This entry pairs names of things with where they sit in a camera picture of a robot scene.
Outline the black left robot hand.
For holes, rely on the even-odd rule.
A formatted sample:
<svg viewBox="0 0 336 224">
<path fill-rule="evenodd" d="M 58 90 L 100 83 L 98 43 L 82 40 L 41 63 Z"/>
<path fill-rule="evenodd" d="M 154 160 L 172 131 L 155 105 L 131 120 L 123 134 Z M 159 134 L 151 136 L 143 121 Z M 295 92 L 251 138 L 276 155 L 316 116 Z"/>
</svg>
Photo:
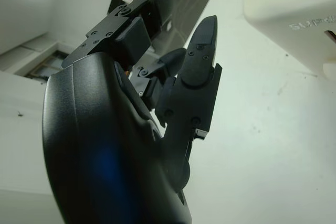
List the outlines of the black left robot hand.
<svg viewBox="0 0 336 224">
<path fill-rule="evenodd" d="M 49 77 L 43 150 L 65 223 L 192 222 L 183 189 L 222 73 L 217 17 L 199 23 L 187 48 L 136 69 L 171 14 L 172 0 L 116 7 Z"/>
</svg>

